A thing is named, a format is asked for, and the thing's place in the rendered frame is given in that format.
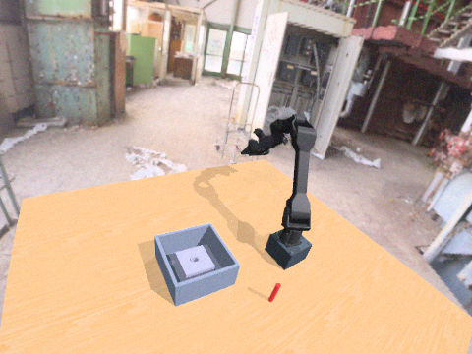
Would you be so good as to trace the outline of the red peg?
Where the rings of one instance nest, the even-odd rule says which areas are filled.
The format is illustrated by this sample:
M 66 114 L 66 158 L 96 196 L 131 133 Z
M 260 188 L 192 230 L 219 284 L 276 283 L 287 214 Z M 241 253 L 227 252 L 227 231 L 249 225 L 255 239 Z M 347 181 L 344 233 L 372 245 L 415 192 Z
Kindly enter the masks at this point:
M 281 286 L 281 285 L 280 285 L 279 283 L 276 283 L 276 284 L 275 284 L 275 286 L 273 287 L 272 292 L 270 293 L 270 296 L 268 297 L 268 301 L 269 301 L 269 302 L 272 302 L 272 301 L 273 301 L 273 299 L 274 299 L 274 297 L 276 296 L 276 294 L 277 294 L 277 292 L 278 292 L 280 286 Z

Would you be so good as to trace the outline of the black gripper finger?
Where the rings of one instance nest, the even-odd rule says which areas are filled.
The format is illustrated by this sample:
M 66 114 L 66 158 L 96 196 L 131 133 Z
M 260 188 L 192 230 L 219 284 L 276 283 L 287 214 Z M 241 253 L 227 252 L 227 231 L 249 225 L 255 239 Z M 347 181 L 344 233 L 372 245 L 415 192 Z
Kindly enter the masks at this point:
M 255 152 L 252 151 L 250 143 L 248 142 L 248 146 L 241 152 L 241 154 L 252 154 L 252 153 L 255 153 Z
M 254 155 L 265 155 L 261 150 L 256 153 L 248 154 L 248 156 L 254 156 Z

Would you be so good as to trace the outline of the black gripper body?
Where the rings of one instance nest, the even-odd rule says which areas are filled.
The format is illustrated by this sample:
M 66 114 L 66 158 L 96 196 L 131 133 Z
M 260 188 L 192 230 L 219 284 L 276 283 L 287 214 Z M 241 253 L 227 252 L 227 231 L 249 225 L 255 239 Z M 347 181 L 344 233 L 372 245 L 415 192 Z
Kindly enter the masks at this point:
M 255 140 L 253 138 L 249 139 L 250 146 L 253 152 L 265 152 L 265 155 L 270 153 L 271 148 L 275 148 L 275 144 L 273 143 L 271 137 L 267 136 L 262 140 Z

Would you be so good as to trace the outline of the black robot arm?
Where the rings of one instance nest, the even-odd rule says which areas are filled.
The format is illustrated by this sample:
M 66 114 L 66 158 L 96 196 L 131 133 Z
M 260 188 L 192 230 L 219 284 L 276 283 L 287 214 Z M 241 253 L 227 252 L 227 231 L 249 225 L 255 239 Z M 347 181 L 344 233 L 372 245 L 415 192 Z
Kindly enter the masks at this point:
M 276 119 L 270 125 L 271 139 L 277 145 L 286 146 L 291 136 L 291 145 L 295 150 L 295 165 L 292 195 L 286 200 L 282 215 L 282 233 L 278 234 L 286 247 L 302 244 L 303 231 L 311 230 L 311 202 L 307 196 L 310 151 L 315 144 L 317 132 L 305 116 L 293 114 L 286 120 Z

